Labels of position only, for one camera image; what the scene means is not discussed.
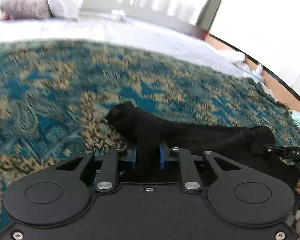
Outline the hand in black glove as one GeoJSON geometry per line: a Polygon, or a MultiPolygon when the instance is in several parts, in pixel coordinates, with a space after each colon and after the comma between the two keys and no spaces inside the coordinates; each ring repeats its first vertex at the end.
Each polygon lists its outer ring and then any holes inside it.
{"type": "Polygon", "coordinates": [[[285,182],[300,196],[300,170],[283,159],[300,162],[300,147],[275,144],[271,130],[266,126],[249,129],[253,138],[248,143],[250,167],[285,182]]]}

